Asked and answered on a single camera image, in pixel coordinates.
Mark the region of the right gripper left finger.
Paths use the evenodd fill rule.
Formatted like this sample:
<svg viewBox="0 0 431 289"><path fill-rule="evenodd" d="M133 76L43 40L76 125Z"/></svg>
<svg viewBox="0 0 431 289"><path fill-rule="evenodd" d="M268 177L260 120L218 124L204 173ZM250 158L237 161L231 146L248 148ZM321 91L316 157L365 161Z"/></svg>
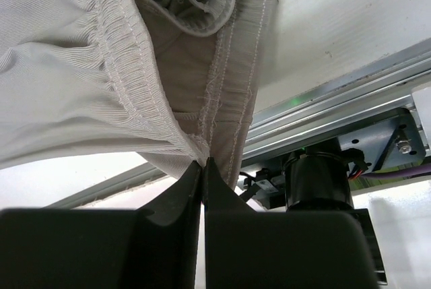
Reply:
<svg viewBox="0 0 431 289"><path fill-rule="evenodd" d="M2 288L192 288L201 167L136 210L1 212Z"/></svg>

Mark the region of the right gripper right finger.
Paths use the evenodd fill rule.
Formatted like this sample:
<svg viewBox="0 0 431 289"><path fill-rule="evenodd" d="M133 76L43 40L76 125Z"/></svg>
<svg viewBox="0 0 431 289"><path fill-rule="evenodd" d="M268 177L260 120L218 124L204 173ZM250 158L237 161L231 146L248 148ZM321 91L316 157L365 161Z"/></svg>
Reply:
<svg viewBox="0 0 431 289"><path fill-rule="evenodd" d="M257 212L224 182L203 177L207 288L376 288L359 224L343 212Z"/></svg>

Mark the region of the grey trousers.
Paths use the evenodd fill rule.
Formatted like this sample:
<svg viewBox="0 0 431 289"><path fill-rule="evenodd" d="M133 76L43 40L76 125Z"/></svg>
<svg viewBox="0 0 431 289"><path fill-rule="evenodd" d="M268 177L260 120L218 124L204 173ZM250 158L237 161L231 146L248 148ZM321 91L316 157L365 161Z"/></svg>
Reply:
<svg viewBox="0 0 431 289"><path fill-rule="evenodd" d="M234 187L276 0L1 0L1 167L137 152Z"/></svg>

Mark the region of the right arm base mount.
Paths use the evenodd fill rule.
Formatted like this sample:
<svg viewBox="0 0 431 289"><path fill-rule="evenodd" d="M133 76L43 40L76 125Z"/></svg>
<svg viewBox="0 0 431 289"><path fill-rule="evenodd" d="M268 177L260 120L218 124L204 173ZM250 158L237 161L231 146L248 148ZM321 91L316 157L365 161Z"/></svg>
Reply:
<svg viewBox="0 0 431 289"><path fill-rule="evenodd" d="M426 157L426 147L412 114L396 108L324 132L250 166L241 166L242 186L263 207L295 209L312 201L353 209L352 183L382 180L390 169Z"/></svg>

